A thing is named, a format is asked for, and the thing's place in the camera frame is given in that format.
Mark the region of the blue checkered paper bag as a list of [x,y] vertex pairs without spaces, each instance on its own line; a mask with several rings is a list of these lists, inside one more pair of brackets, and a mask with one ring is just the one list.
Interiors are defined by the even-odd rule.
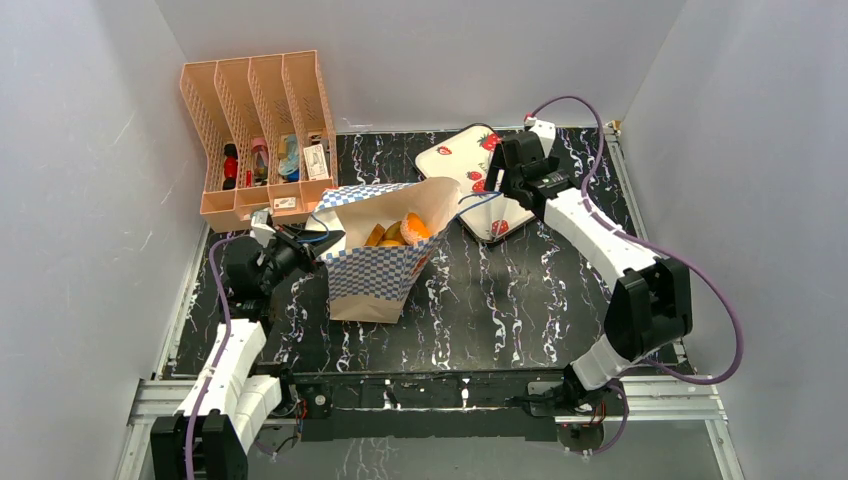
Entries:
[[[323,192],[307,227],[342,231],[318,258],[327,269],[330,318],[395,324],[407,296],[458,212],[458,181],[434,177],[417,183],[341,186]],[[368,246],[376,225],[419,216],[430,236],[406,246]]]

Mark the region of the fake brown bread loaf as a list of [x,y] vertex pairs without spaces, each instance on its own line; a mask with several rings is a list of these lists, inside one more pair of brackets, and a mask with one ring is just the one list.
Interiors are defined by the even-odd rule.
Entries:
[[377,246],[385,233],[385,228],[381,224],[376,224],[368,235],[364,245],[367,247]]

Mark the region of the fake ring donut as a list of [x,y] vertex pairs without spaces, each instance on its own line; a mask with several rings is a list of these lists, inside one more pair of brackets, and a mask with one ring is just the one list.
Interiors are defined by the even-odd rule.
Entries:
[[390,225],[383,233],[380,242],[392,241],[400,244],[405,244],[404,237],[401,233],[402,222],[397,221]]

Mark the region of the sugared orange fake bread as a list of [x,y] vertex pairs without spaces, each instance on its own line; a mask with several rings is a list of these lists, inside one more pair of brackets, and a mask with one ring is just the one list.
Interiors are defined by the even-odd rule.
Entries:
[[416,245],[431,237],[431,232],[420,216],[408,213],[400,223],[400,234],[407,245]]

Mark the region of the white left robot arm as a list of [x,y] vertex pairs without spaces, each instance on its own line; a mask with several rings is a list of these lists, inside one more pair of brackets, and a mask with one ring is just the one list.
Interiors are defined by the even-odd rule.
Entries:
[[256,368],[272,330],[271,297],[294,273],[312,273],[344,232],[252,227],[209,250],[222,318],[209,357],[174,413],[150,432],[157,479],[245,479],[248,453],[271,415],[301,399],[283,367]]

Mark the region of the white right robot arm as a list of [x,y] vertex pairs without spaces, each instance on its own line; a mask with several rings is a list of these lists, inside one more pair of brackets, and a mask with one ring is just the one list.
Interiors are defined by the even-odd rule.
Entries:
[[688,268],[623,236],[577,181],[547,152],[542,138],[522,131],[495,146],[484,184],[532,212],[565,237],[611,291],[603,333],[563,370],[562,382],[511,399],[533,415],[590,413],[621,375],[692,330]]

